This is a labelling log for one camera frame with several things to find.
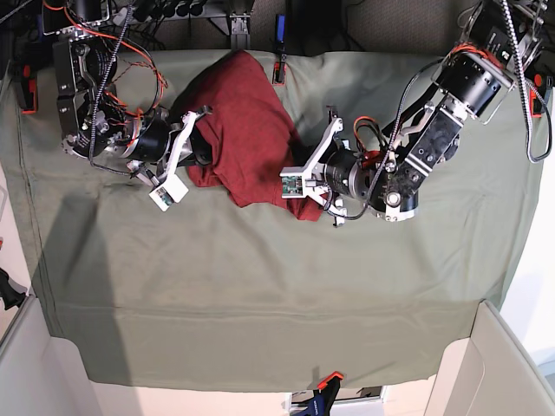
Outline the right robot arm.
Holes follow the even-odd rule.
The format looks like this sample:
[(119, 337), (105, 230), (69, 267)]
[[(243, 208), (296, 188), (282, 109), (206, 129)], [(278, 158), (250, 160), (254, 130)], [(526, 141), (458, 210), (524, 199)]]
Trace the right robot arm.
[[(45, 34), (57, 37), (52, 53), (63, 150), (96, 170), (157, 186), (179, 167), (212, 162), (212, 149), (196, 127), (211, 109), (202, 107), (186, 120), (162, 107), (167, 79), (150, 52), (127, 36), (136, 10), (134, 1), (122, 6), (117, 30), (108, 32), (109, 1), (44, 1), (42, 23)], [(155, 78), (147, 108), (131, 108), (117, 95), (123, 49), (140, 56), (129, 68), (147, 68)]]

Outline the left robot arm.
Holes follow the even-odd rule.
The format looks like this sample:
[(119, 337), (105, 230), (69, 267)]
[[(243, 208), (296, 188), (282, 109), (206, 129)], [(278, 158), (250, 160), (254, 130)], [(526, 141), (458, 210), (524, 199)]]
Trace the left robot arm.
[(418, 191), (434, 168), (456, 153), (468, 119), (489, 122), (506, 95), (519, 93), (525, 124), (549, 115), (550, 77), (530, 72), (541, 52), (545, 1), (481, 1), (442, 59), (428, 64), (431, 85), (414, 103), (401, 101), (386, 126), (362, 116), (377, 147), (350, 146), (339, 137), (335, 110), (317, 146), (301, 166), (281, 173), (285, 199), (310, 198), (336, 225), (351, 220), (344, 198), (362, 203), (362, 213), (388, 222), (412, 218)]

